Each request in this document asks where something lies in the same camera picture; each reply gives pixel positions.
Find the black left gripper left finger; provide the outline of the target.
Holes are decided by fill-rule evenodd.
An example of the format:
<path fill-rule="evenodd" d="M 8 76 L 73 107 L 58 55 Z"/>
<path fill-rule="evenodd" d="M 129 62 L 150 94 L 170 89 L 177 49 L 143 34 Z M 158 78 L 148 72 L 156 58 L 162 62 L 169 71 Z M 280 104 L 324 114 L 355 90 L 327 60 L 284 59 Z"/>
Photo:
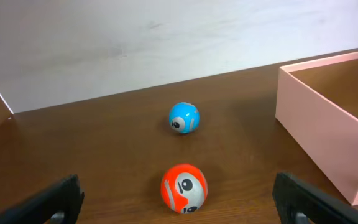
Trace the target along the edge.
<path fill-rule="evenodd" d="M 62 223 L 76 223 L 85 197 L 77 175 L 69 175 L 0 213 L 0 224 L 45 223 L 62 212 Z"/>

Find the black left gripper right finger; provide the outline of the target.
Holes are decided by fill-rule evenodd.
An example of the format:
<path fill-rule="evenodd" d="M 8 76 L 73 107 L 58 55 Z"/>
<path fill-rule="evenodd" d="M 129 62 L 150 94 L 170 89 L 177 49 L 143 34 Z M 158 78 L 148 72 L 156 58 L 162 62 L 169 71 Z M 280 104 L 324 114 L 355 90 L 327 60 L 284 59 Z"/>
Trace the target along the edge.
<path fill-rule="evenodd" d="M 284 224 L 358 224 L 358 210 L 287 172 L 276 175 L 272 196 Z"/>

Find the orange eyeball ball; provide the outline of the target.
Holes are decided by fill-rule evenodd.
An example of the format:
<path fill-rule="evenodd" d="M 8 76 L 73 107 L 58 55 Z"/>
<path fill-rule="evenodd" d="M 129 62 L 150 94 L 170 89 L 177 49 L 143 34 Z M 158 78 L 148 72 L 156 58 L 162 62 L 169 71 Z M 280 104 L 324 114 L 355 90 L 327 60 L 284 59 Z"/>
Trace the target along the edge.
<path fill-rule="evenodd" d="M 168 208 L 189 214 L 204 204 L 208 196 L 208 183 L 199 168 L 191 164 L 178 164 L 164 173 L 160 193 Z"/>

